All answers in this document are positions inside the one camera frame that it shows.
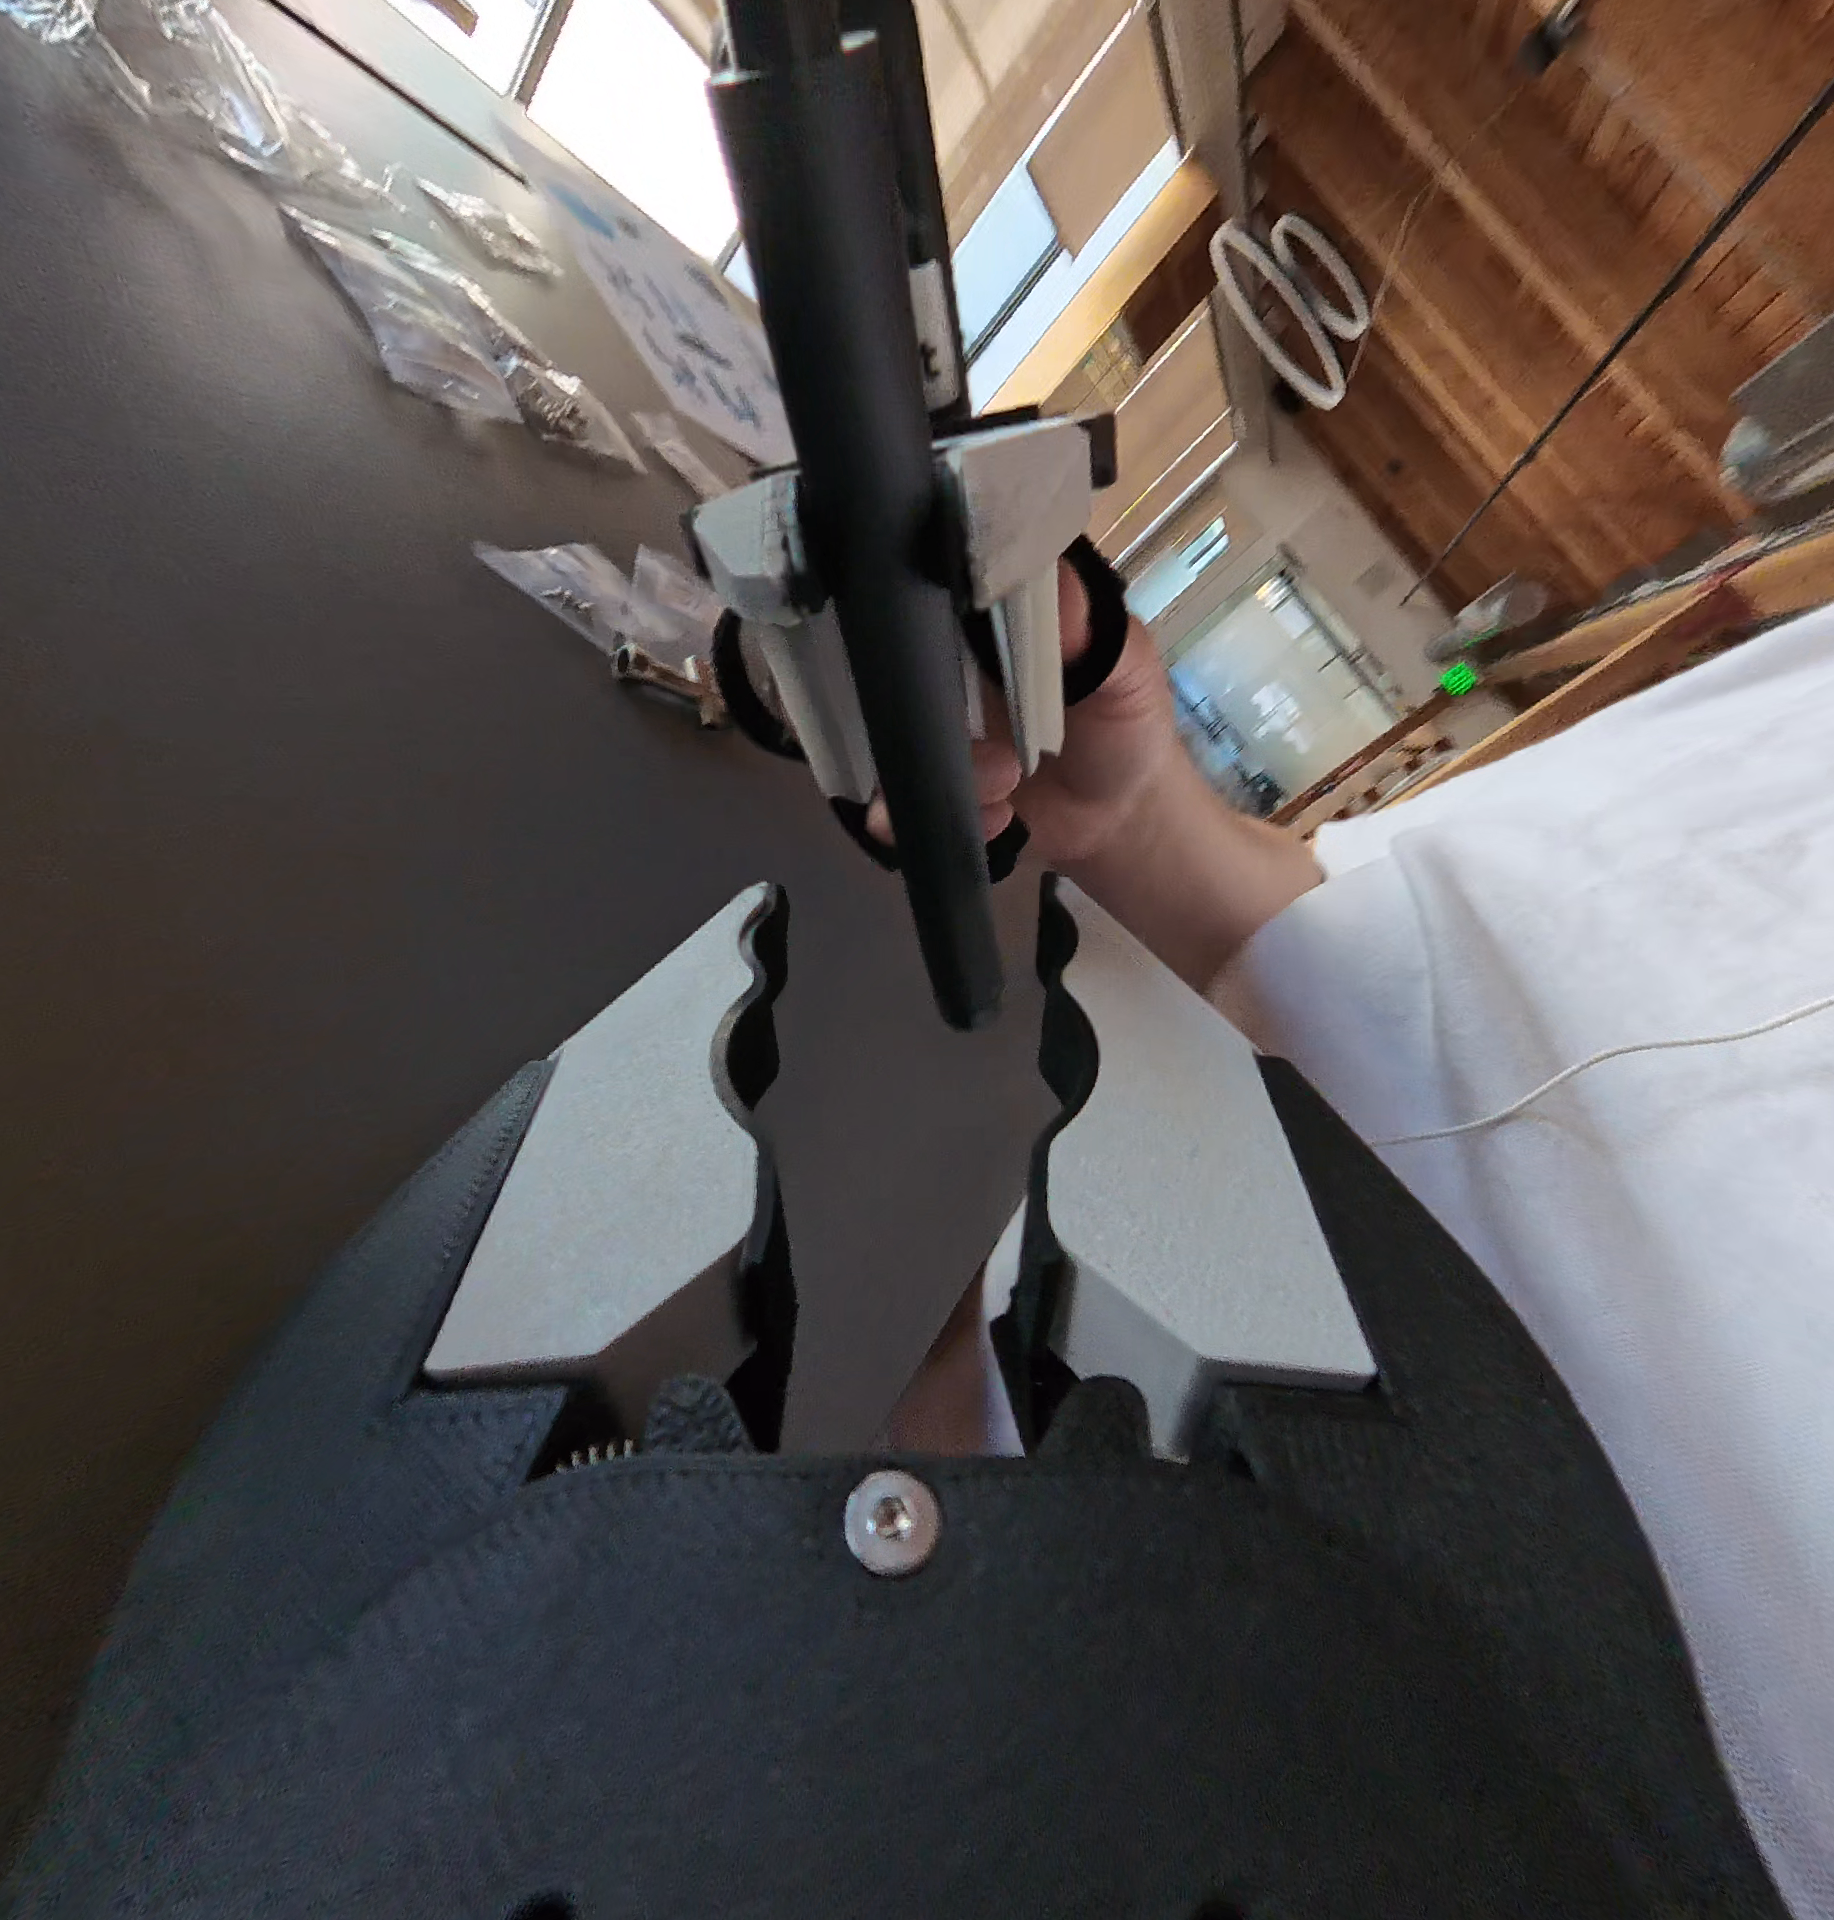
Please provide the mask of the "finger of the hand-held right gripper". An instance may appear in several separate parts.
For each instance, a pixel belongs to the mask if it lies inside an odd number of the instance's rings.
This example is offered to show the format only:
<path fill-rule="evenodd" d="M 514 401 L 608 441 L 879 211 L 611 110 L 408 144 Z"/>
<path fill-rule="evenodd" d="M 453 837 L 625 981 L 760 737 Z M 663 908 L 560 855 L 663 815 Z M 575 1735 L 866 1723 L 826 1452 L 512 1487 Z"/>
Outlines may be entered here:
<path fill-rule="evenodd" d="M 991 683 L 1017 758 L 1051 758 L 1068 708 L 1056 566 L 1088 521 L 1085 429 L 1056 416 L 945 435 L 937 484 L 974 735 Z"/>
<path fill-rule="evenodd" d="M 689 539 L 724 601 L 712 672 L 732 724 L 760 752 L 806 760 L 825 799 L 866 805 L 878 760 L 833 601 L 806 554 L 794 471 L 702 503 Z"/>

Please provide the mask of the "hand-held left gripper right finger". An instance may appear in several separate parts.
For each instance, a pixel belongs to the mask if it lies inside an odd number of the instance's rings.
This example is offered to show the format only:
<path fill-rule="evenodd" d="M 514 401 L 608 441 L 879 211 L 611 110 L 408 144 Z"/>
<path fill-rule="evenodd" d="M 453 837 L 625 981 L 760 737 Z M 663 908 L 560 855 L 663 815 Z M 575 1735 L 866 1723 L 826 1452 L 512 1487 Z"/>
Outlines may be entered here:
<path fill-rule="evenodd" d="M 1037 972 L 1054 1117 L 991 1251 L 1019 1452 L 1095 1376 L 1140 1394 L 1161 1457 L 1193 1456 L 1229 1384 L 1372 1387 L 1257 1049 L 1068 876 L 1038 889 Z"/>

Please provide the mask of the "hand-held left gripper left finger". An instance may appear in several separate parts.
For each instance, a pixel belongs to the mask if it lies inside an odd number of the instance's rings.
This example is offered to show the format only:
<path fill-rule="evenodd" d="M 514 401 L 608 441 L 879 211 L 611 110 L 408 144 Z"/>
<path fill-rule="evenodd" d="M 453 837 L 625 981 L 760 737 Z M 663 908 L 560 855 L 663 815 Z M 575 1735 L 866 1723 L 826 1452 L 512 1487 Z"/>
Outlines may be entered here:
<path fill-rule="evenodd" d="M 708 1376 L 778 1452 L 791 1271 L 756 1109 L 785 976 L 789 900 L 756 882 L 556 1048 L 428 1382 L 582 1387 L 611 1438 L 648 1442 L 663 1384 Z"/>

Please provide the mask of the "black screwdriver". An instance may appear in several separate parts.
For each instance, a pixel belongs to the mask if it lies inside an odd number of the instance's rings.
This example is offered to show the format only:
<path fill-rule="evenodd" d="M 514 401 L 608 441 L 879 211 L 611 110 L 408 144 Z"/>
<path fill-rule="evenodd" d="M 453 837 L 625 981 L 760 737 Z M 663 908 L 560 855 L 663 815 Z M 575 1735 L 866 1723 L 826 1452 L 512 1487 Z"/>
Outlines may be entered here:
<path fill-rule="evenodd" d="M 1001 1009 L 987 825 L 879 41 L 839 3 L 728 3 L 712 113 L 794 451 L 794 518 L 878 760 L 939 1016 Z"/>

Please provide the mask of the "person's right forearm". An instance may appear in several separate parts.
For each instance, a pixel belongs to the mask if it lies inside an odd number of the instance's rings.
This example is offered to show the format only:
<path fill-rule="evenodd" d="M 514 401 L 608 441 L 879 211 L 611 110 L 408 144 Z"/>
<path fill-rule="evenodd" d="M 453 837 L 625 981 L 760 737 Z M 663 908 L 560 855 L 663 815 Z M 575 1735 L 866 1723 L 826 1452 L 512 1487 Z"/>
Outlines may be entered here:
<path fill-rule="evenodd" d="M 1146 945 L 1206 994 L 1266 921 L 1323 882 L 1323 865 L 1291 830 L 1214 810 L 1180 831 L 1163 878 L 1163 927 Z"/>

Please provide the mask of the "dark desk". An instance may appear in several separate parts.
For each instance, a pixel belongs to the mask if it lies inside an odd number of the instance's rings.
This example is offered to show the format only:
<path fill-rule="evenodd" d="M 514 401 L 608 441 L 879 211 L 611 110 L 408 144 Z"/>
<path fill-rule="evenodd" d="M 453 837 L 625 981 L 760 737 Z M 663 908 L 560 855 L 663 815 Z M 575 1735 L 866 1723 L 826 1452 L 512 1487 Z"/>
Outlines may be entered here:
<path fill-rule="evenodd" d="M 789 1445 L 879 1438 L 1003 1223 L 1037 991 L 945 1031 L 803 771 L 475 559 L 678 510 L 397 390 L 255 177 L 0 15 L 0 1879 L 246 1362 L 741 885 L 789 894 Z"/>

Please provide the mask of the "person's right hand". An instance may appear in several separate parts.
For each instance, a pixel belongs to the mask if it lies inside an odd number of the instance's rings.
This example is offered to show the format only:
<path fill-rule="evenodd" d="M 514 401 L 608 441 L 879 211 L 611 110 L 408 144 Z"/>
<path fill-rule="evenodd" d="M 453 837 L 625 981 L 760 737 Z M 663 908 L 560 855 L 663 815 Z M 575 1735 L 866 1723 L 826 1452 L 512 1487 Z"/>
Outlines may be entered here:
<path fill-rule="evenodd" d="M 1214 810 L 1238 813 L 1193 763 L 1174 724 L 1169 677 L 1131 618 L 1111 677 L 1068 709 L 1062 753 L 1024 773 L 1001 716 L 969 753 L 983 835 L 1019 815 L 1031 850 L 1143 945 L 1163 927 L 1163 868 L 1180 831 Z"/>

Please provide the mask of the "clear bag with white label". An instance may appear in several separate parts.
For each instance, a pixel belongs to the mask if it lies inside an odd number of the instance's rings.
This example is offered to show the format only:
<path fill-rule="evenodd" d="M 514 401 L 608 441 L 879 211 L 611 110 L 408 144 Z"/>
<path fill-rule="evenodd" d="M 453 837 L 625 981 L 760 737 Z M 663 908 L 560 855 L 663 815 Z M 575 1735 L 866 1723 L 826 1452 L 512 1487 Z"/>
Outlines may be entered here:
<path fill-rule="evenodd" d="M 643 541 L 631 575 L 643 638 L 705 648 L 724 618 L 717 592 L 678 554 Z"/>

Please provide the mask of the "metal cross wrench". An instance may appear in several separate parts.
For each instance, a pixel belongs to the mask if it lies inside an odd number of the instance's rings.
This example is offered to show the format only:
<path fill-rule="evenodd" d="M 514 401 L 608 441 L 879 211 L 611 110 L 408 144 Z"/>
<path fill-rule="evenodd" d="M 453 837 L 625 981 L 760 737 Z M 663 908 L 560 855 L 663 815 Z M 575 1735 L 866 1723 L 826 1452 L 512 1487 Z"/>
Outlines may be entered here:
<path fill-rule="evenodd" d="M 686 653 L 684 662 L 669 662 L 639 642 L 621 642 L 611 653 L 611 677 L 621 684 L 639 684 L 692 709 L 702 728 L 732 728 L 730 704 L 724 702 L 708 658 Z"/>

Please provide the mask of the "clear bag of screws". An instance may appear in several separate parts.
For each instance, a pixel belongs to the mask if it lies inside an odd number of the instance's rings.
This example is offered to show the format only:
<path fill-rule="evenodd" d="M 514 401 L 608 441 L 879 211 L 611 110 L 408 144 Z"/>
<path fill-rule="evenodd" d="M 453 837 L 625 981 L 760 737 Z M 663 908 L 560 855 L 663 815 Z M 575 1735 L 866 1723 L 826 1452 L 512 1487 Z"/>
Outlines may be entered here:
<path fill-rule="evenodd" d="M 632 583 L 590 541 L 538 548 L 472 544 L 475 559 L 503 583 L 586 631 L 625 631 L 632 612 Z"/>

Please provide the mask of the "white printed paper sheet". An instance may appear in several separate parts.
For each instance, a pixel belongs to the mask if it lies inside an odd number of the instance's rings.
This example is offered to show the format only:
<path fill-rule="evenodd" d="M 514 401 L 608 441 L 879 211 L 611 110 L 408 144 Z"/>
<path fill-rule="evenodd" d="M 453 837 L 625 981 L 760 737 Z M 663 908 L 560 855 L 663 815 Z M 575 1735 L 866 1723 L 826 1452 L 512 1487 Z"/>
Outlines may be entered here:
<path fill-rule="evenodd" d="M 740 291 L 523 110 L 499 107 L 499 140 L 663 401 L 756 467 L 791 465 L 770 349 Z"/>

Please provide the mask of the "bright window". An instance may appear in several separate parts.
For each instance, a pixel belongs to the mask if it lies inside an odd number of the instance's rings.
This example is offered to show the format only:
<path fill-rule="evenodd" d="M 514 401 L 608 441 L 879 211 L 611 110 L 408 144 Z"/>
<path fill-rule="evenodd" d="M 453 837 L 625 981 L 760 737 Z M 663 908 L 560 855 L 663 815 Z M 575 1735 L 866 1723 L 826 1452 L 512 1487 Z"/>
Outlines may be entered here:
<path fill-rule="evenodd" d="M 737 204 L 705 56 L 657 3 L 397 3 L 397 12 L 689 252 L 730 254 Z"/>

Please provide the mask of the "crumpled clear plastic bag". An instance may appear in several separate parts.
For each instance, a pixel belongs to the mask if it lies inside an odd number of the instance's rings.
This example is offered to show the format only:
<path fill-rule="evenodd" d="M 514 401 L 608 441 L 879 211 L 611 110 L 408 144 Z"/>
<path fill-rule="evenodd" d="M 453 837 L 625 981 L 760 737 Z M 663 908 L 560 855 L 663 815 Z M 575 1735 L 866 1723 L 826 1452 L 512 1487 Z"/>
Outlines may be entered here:
<path fill-rule="evenodd" d="M 303 173 L 295 107 L 219 3 L 89 3 L 77 51 L 114 101 L 265 177 Z"/>

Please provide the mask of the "grey metal duct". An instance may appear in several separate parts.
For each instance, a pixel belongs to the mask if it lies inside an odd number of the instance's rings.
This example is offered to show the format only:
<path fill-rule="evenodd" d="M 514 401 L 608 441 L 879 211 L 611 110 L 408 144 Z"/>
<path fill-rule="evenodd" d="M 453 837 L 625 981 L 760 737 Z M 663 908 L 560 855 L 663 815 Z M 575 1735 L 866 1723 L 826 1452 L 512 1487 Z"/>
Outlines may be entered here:
<path fill-rule="evenodd" d="M 1834 311 L 1743 380 L 1721 478 L 1770 506 L 1834 484 Z"/>

